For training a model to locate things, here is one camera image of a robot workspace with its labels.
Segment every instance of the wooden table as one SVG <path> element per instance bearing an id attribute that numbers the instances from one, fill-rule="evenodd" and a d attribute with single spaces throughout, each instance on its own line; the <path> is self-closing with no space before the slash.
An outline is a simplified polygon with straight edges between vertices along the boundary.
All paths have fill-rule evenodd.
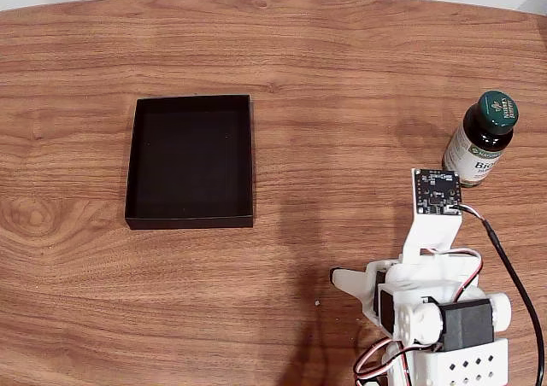
<path id="1" fill-rule="evenodd" d="M 348 385 L 380 336 L 334 266 L 396 257 L 411 167 L 439 167 L 482 91 L 514 141 L 465 201 L 547 327 L 547 18 L 418 0 L 100 0 L 0 13 L 0 384 Z M 130 231 L 140 97 L 249 93 L 256 226 Z M 481 225 L 481 287 L 532 326 Z"/>

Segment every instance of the circuit board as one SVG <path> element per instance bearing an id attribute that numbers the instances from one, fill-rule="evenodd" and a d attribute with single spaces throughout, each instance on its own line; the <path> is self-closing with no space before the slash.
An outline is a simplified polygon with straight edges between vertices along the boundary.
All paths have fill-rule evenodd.
<path id="1" fill-rule="evenodd" d="M 416 211 L 438 215 L 459 215 L 452 208 L 462 201 L 460 178 L 453 171 L 414 170 Z"/>

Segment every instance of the black box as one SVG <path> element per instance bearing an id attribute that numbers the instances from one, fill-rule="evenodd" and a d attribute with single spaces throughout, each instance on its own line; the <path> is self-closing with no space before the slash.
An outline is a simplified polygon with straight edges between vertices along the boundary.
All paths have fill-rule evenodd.
<path id="1" fill-rule="evenodd" d="M 131 229 L 253 226 L 250 98 L 137 101 L 126 222 Z"/>

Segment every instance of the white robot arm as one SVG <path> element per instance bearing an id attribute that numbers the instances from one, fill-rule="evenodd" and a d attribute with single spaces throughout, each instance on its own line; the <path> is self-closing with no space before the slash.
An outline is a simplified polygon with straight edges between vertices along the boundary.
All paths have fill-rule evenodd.
<path id="1" fill-rule="evenodd" d="M 503 386 L 508 340 L 495 334 L 509 327 L 509 298 L 477 286 L 479 253 L 451 248 L 461 210 L 474 210 L 461 203 L 457 174 L 413 169 L 412 179 L 414 222 L 399 258 L 371 262 L 365 272 L 331 270 L 334 286 L 361 301 L 386 335 L 356 362 L 356 385 L 386 375 L 390 386 Z M 383 347 L 382 364 L 363 370 Z"/>

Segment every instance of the brown glass bottle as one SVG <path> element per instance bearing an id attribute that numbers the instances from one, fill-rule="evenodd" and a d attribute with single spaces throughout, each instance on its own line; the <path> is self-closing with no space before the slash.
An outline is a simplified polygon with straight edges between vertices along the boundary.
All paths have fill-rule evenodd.
<path id="1" fill-rule="evenodd" d="M 457 172 L 463 186 L 480 184 L 509 145 L 518 118 L 511 97 L 487 91 L 466 112 L 444 152 L 443 168 Z"/>

